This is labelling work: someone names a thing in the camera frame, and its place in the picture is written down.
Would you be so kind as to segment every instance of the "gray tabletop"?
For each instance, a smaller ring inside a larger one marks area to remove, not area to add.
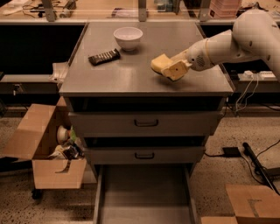
[[[135,51],[123,51],[113,32],[124,26],[143,31]],[[151,69],[151,60],[162,53],[172,57],[202,39],[192,21],[92,22],[74,56],[60,89],[63,96],[227,96],[233,93],[230,80],[219,66],[203,72],[189,70],[180,80],[171,81]],[[88,57],[116,48],[121,58],[99,66]]]

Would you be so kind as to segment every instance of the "speckled floor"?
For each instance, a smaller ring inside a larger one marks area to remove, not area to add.
[[[20,120],[0,118],[0,150]],[[254,108],[234,117],[227,111],[214,136],[209,138],[206,153],[221,154],[221,147],[225,146],[237,146],[243,151],[244,142],[258,153],[276,143],[280,139],[279,133],[280,112]],[[280,144],[259,157],[267,168],[280,166],[279,158]],[[204,156],[191,176],[198,216],[234,215],[226,194],[226,183],[258,185],[243,158]],[[32,169],[0,173],[0,223],[92,223],[95,184],[84,185],[80,190],[44,190],[39,200],[32,199],[32,189]]]

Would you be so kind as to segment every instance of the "black drawer handle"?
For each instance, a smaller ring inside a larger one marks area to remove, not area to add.
[[[151,154],[134,154],[136,159],[153,159],[155,157],[155,153],[151,153]]]
[[[155,127],[158,126],[158,119],[153,122],[139,122],[138,120],[134,120],[134,124],[137,127]]]

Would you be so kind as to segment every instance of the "white robotic arm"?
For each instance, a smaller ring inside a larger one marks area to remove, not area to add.
[[[280,81],[280,30],[277,23],[265,11],[248,10],[236,19],[232,31],[202,39],[170,60],[166,59],[164,66],[158,65],[154,59],[151,66],[175,81],[189,68],[202,71],[221,63],[259,59]]]

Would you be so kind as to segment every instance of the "dresser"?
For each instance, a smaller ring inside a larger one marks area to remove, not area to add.
[[[120,49],[115,29],[143,31],[139,47]],[[175,82],[151,60],[202,39],[192,21],[94,21],[86,26],[59,91],[97,170],[94,223],[198,223],[189,178],[234,92],[219,66],[190,70]],[[88,57],[119,50],[121,58],[92,66]]]

